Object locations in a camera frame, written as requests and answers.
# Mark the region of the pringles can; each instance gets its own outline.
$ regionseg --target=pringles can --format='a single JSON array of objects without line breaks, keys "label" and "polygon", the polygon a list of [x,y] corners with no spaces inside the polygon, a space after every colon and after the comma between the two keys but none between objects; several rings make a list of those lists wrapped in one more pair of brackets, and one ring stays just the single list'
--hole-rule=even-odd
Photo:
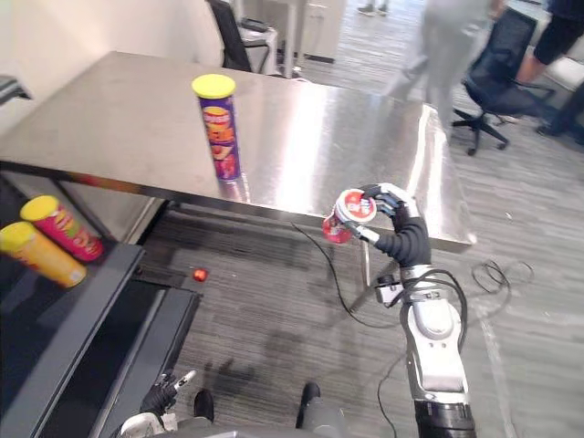
[{"label": "pringles can", "polygon": [[217,178],[221,181],[239,178],[241,169],[233,98],[235,81],[224,75],[203,75],[193,81],[192,87],[201,104]]},{"label": "pringles can", "polygon": [[44,194],[31,199],[20,210],[20,217],[42,230],[77,260],[90,262],[103,253],[100,240],[86,230],[55,196]]},{"label": "pringles can", "polygon": [[366,224],[375,214],[377,205],[373,198],[363,198],[363,191],[359,189],[345,190],[335,202],[332,213],[322,222],[322,232],[330,242],[344,244],[352,237],[344,222]]},{"label": "pringles can", "polygon": [[0,251],[63,287],[81,282],[87,270],[28,222],[0,230]]}]

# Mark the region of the office chair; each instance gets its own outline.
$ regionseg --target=office chair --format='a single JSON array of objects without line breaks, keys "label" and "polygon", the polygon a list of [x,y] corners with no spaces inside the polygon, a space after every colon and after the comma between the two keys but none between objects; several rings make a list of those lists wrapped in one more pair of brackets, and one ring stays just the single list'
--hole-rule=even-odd
[{"label": "office chair", "polygon": [[[264,64],[270,53],[270,47],[264,39],[257,39],[254,41],[244,42],[239,34],[239,28],[235,21],[234,11],[231,6],[224,0],[207,0],[211,6],[215,21],[219,27],[219,33],[224,44],[224,60],[223,67],[233,70],[248,71],[250,73],[262,73]],[[252,70],[249,57],[245,51],[248,48],[266,49],[266,53],[262,58],[257,72]]]},{"label": "office chair", "polygon": [[[542,103],[554,94],[553,89],[515,80],[536,26],[534,18],[507,8],[493,26],[485,49],[468,69],[463,84],[481,113],[473,116],[455,109],[463,120],[455,121],[453,126],[466,126],[474,132],[474,145],[466,151],[469,155],[476,154],[482,131],[501,141],[499,150],[509,144],[506,137],[488,124],[488,114],[538,117]],[[544,90],[546,94],[537,97],[526,89]]]}]

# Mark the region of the red ball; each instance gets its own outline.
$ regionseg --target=red ball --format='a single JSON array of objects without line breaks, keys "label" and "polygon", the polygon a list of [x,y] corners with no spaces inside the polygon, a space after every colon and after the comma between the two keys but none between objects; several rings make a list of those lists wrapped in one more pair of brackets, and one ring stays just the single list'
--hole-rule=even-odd
[{"label": "red ball", "polygon": [[202,269],[201,267],[194,269],[193,271],[193,278],[197,281],[203,283],[204,280],[207,279],[209,276],[209,272],[206,269]]}]

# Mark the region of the stainless steel table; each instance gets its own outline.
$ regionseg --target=stainless steel table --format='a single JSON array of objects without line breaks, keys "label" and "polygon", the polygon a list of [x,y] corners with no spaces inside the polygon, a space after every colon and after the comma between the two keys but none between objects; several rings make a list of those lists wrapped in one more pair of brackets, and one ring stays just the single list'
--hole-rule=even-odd
[{"label": "stainless steel table", "polygon": [[[220,183],[193,78],[237,82],[244,176]],[[110,53],[0,139],[3,168],[318,225],[339,193],[392,182],[413,193],[433,246],[475,241],[435,111],[348,89]],[[375,224],[391,229],[389,219]]]}]

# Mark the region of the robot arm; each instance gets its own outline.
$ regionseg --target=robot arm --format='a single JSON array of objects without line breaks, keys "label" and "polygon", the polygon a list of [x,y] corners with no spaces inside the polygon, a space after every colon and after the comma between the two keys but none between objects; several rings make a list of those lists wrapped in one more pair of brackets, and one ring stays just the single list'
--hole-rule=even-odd
[{"label": "robot arm", "polygon": [[461,318],[449,302],[451,290],[435,278],[441,270],[432,268],[428,231],[416,202],[389,183],[361,190],[391,218],[395,235],[379,235],[362,224],[344,225],[400,265],[400,317],[407,338],[407,370],[420,437],[476,437],[460,357],[464,341]]}]

